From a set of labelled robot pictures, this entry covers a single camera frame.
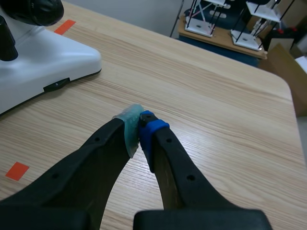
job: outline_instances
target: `metal rod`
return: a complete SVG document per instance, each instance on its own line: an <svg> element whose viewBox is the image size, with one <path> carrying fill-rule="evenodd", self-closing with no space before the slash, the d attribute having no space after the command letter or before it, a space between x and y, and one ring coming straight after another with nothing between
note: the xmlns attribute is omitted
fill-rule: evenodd
<svg viewBox="0 0 307 230"><path fill-rule="evenodd" d="M211 22L212 22L212 20L213 20L213 18L214 18L214 16L215 16L215 13L216 13L217 8L218 8L218 7L216 6L215 9L214 9L213 15L212 15L212 17L211 17L211 19L210 19L209 24L211 24Z"/></svg>
<svg viewBox="0 0 307 230"><path fill-rule="evenodd" d="M246 7L244 7L244 9L241 11L241 13L240 13L240 15L239 15L239 17L238 17L238 19L237 19L237 21L236 21L236 23L235 23L234 27L232 28L232 30L234 30L234 29L235 29L236 25L237 25L237 24L238 24L238 22L240 21L241 16L243 15L243 13L245 12L245 10L246 10L246 9L247 9L247 8L246 8Z"/></svg>
<svg viewBox="0 0 307 230"><path fill-rule="evenodd" d="M175 23L174 23L174 25L173 25L173 28L172 28L172 32L171 32L170 37L172 37L173 32L174 32L175 27L176 27L176 24L177 24L177 21L178 21L178 19L180 19L180 13L181 13L181 11L182 11L183 4L184 4L184 0L182 0L182 2L181 2L181 6L180 6L180 8L179 8L179 11L178 11L178 14L177 14L177 18L176 18Z"/></svg>
<svg viewBox="0 0 307 230"><path fill-rule="evenodd" d="M274 29L274 27L277 25L277 23L274 24L274 26L272 27L272 29L268 32L268 35L272 32L272 30Z"/></svg>
<svg viewBox="0 0 307 230"><path fill-rule="evenodd" d="M194 7L195 7L195 5L196 5L196 2L197 2L197 0L193 0L193 2L192 2L191 9L190 9L190 15L189 15L189 22L188 22L187 28L189 27L189 24L190 24L190 22L191 22L192 11L194 10Z"/></svg>
<svg viewBox="0 0 307 230"><path fill-rule="evenodd" d="M275 3L272 5L271 10L274 8L274 6L278 3L277 0L275 0Z"/></svg>
<svg viewBox="0 0 307 230"><path fill-rule="evenodd" d="M245 30L245 28L246 28L246 24L244 25L243 29L241 30L239 37L236 39L236 42L239 40L240 36L243 34L243 31Z"/></svg>
<svg viewBox="0 0 307 230"><path fill-rule="evenodd" d="M214 26L213 26L213 28L212 28L212 30L211 30L210 35L213 34L213 30L215 29L215 26L216 26L217 22L219 21L219 18L220 18L221 14L222 14L222 9L223 9L223 7L221 8L221 11L220 11L220 13L219 13L219 16L217 16L217 19L216 19L216 21L215 21L215 23L214 23Z"/></svg>
<svg viewBox="0 0 307 230"><path fill-rule="evenodd" d="M293 4L294 1L295 1L295 0L292 0L292 2L290 3L290 5L288 6L288 8L285 10L285 12L283 13L283 15L280 17L280 20L283 19L284 15L285 15L285 14L287 13L287 11L290 9L290 7L292 6L292 4Z"/></svg>
<svg viewBox="0 0 307 230"><path fill-rule="evenodd" d="M258 27L258 29L255 31L255 33L254 33L254 36L256 36L256 34L257 34L257 32L258 32L258 30L260 29L260 27L265 23L265 21L266 20L263 20L261 23L260 23L260 25L259 25L259 27Z"/></svg>
<svg viewBox="0 0 307 230"><path fill-rule="evenodd" d="M258 4L258 6L255 8L254 13L256 13L257 9L259 8L260 4Z"/></svg>

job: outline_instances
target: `wooden shelf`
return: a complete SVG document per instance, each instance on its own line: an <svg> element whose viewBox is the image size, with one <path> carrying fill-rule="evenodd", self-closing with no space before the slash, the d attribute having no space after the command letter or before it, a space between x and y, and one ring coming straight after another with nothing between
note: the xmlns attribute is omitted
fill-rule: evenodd
<svg viewBox="0 0 307 230"><path fill-rule="evenodd" d="M185 20L186 20L185 16L180 17L178 33L181 36L192 38L192 39L195 39L201 42L205 42L205 43L209 43L209 44L219 46L222 48L230 49L230 50L233 50L239 53L243 53L243 54L247 54L247 55L250 55L256 58L260 58L260 59L267 58L267 52L264 50L263 47L262 47L262 50L255 51L255 50L251 50L248 48L234 45L232 42L232 38L231 38L229 30L226 30L220 27L216 27L215 31L213 32L213 37L205 37L199 34L195 34L195 33L186 31L185 30Z"/></svg>

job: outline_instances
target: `cardboard box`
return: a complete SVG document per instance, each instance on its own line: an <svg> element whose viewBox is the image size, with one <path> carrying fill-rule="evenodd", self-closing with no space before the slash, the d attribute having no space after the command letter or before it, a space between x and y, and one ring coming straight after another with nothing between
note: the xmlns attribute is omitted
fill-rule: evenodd
<svg viewBox="0 0 307 230"><path fill-rule="evenodd" d="M284 79L291 89L296 116L307 116L307 73L280 44L267 56L259 62L259 68Z"/></svg>

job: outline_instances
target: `white rack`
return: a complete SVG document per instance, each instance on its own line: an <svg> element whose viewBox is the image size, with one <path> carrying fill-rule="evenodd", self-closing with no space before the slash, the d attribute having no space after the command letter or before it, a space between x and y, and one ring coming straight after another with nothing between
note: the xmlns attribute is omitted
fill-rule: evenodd
<svg viewBox="0 0 307 230"><path fill-rule="evenodd" d="M274 6L276 5L276 0L271 1L266 5L258 5L252 2L246 2L246 7L251 15L257 16L259 18L273 21L279 23L281 21L281 18L274 10ZM243 16L244 11L246 8L241 12L238 21ZM261 45L257 42L257 32L259 29L257 29L253 34L245 33L243 32L246 28L246 26L240 31L235 30L236 25L234 28L230 31L231 37L233 40L234 45L246 47L252 50L260 51L262 50Z"/></svg>
<svg viewBox="0 0 307 230"><path fill-rule="evenodd" d="M218 13L218 17L215 20L215 23L211 23L213 21L213 18L216 14L216 9L220 6L221 8L228 6L227 4L225 4L225 0L205 0L207 2L210 2L211 4L207 5L206 7L202 8L201 7L201 0L193 0L192 6L191 6L191 12L189 14L188 17L186 17L186 26L185 26L185 30L192 32L192 33L196 33L199 35L203 35L206 37L212 37L213 35L213 31L215 28L215 24L218 21L218 19L221 16L221 12ZM212 17L210 19L210 22L207 22L205 19L205 16L203 14L203 11L205 9L207 9L209 6L211 6L212 4L216 4L216 8L214 13L212 14ZM197 6L199 7L199 12L195 12ZM198 20L193 18L194 16L196 16L197 14L201 14L202 20Z"/></svg>
<svg viewBox="0 0 307 230"><path fill-rule="evenodd" d="M255 3L246 2L249 13L251 15L264 18L273 22L280 22L280 16L275 12L274 9L267 7L266 5L257 5Z"/></svg>

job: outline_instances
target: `white shelf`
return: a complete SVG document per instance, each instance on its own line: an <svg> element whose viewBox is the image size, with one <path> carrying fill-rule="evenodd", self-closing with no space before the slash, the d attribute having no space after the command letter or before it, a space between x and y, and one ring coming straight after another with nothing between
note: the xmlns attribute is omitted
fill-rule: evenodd
<svg viewBox="0 0 307 230"><path fill-rule="evenodd" d="M196 33L199 35L203 35L206 37L212 37L211 33L211 26L208 22L204 22L195 18L191 18L189 27L188 27L188 22L189 22L189 17L186 17L186 27L185 30Z"/></svg>
<svg viewBox="0 0 307 230"><path fill-rule="evenodd" d="M240 33L241 32L237 30L231 30L231 37L234 45L260 51L260 49L258 49L259 44L256 41L256 37L251 34L242 33L239 40L236 42L236 39L239 37Z"/></svg>
<svg viewBox="0 0 307 230"><path fill-rule="evenodd" d="M222 5L222 6L225 5L225 0L205 0L205 1L215 3L215 4L218 4L218 5Z"/></svg>
<svg viewBox="0 0 307 230"><path fill-rule="evenodd" d="M257 8L257 4L255 3L251 3L251 2L246 2L247 6L248 6L248 10L250 12L251 15L260 17L260 18L264 18L267 20L271 20L273 22L280 22L280 17L276 14L276 12L274 10L272 10L271 8L266 7L265 5L260 5Z"/></svg>

